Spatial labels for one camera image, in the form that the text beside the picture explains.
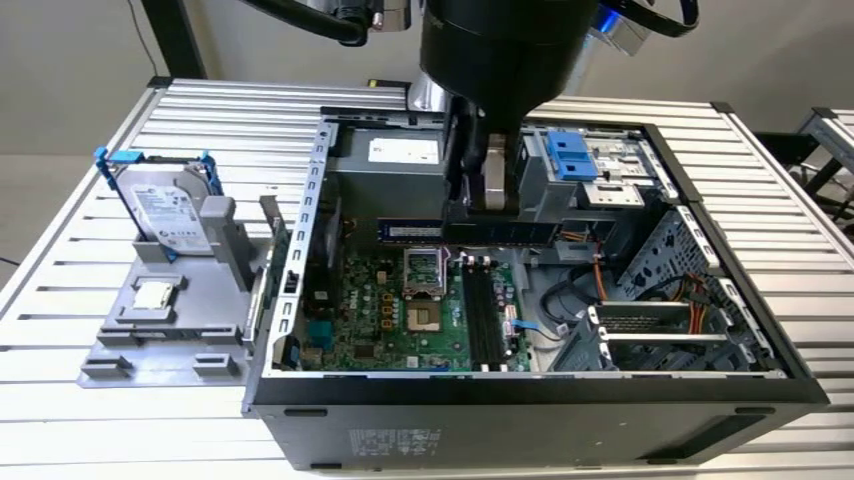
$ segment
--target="motherboard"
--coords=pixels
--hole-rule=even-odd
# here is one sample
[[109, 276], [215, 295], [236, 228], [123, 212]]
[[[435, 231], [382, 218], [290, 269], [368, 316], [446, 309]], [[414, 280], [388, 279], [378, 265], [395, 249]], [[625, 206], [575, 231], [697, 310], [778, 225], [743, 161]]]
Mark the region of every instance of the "motherboard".
[[[330, 322], [331, 331], [322, 332], [320, 338], [310, 333], [304, 368], [435, 372], [479, 369], [472, 364], [466, 308], [466, 288], [472, 287], [464, 283], [463, 268], [459, 259], [450, 259], [446, 249], [346, 254], [340, 307]], [[490, 295], [492, 310], [482, 318], [495, 322], [498, 337], [492, 340], [502, 345], [504, 369], [530, 371], [524, 338], [503, 328], [504, 323], [510, 324], [506, 312], [519, 311], [511, 269], [496, 264], [488, 277], [490, 285], [480, 287], [480, 294]]]

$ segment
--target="aluminum workbench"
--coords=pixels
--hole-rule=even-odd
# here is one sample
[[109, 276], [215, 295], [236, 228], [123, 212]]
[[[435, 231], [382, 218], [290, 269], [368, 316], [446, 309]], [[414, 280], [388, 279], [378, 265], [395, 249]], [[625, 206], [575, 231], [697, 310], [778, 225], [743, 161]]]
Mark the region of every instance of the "aluminum workbench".
[[[108, 146], [175, 156], [208, 149], [238, 201], [236, 217], [251, 235], [264, 236], [256, 200], [275, 193], [284, 215], [295, 215], [322, 105], [402, 109], [404, 93], [176, 80], [145, 91]], [[854, 247], [738, 117], [710, 104], [566, 97], [535, 115], [658, 125], [833, 403], [701, 467], [651, 472], [701, 480], [854, 478]], [[291, 469], [263, 423], [240, 417], [242, 387], [83, 390], [75, 384], [133, 261], [133, 234], [92, 169], [0, 294], [0, 477], [280, 478]], [[650, 474], [540, 469], [412, 475]]]
[[798, 133], [811, 135], [831, 155], [803, 187], [807, 193], [815, 194], [842, 168], [854, 173], [854, 110], [814, 108]]

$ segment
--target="ram slot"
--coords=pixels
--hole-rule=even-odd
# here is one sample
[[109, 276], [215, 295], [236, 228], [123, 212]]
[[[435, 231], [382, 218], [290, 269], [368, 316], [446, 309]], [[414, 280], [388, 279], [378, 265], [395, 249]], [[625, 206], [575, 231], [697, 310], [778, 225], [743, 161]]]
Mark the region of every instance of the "ram slot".
[[502, 332], [494, 304], [492, 280], [482, 265], [463, 268], [463, 300], [472, 368], [499, 370], [503, 363]]

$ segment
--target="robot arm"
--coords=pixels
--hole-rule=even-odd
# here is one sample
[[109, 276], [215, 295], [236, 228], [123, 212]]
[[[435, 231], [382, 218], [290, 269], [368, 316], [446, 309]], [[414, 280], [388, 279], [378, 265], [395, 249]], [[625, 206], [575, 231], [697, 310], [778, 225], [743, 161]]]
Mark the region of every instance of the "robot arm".
[[[362, 46], [368, 31], [410, 26], [408, 0], [243, 0], [288, 24]], [[634, 0], [420, 0], [420, 66], [450, 93], [444, 121], [446, 220], [512, 220], [519, 213], [519, 131], [531, 110], [563, 91], [591, 26], [614, 17], [678, 37], [682, 23]]]

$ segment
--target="sticker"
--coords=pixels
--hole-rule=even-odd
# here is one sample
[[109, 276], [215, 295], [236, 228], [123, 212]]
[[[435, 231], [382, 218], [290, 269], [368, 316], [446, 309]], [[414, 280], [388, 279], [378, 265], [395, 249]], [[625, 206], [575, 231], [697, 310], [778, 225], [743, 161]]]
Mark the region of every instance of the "sticker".
[[371, 140], [368, 162], [439, 165], [439, 142], [407, 138]]
[[390, 227], [390, 237], [440, 237], [442, 228], [435, 227]]
[[351, 429], [350, 445], [358, 457], [434, 456], [442, 438], [440, 429]]
[[133, 185], [144, 223], [157, 241], [177, 253], [211, 253], [199, 214], [184, 190], [173, 186]]

